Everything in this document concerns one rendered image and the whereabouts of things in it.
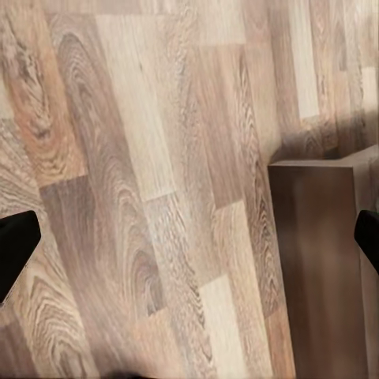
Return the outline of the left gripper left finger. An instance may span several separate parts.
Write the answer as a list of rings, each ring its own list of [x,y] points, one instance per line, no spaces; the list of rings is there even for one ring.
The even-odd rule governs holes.
[[[40,240],[33,210],[0,219],[0,305]]]

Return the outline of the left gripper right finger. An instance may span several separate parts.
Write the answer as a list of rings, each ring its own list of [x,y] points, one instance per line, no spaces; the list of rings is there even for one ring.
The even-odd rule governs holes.
[[[354,238],[379,275],[379,213],[360,210]]]

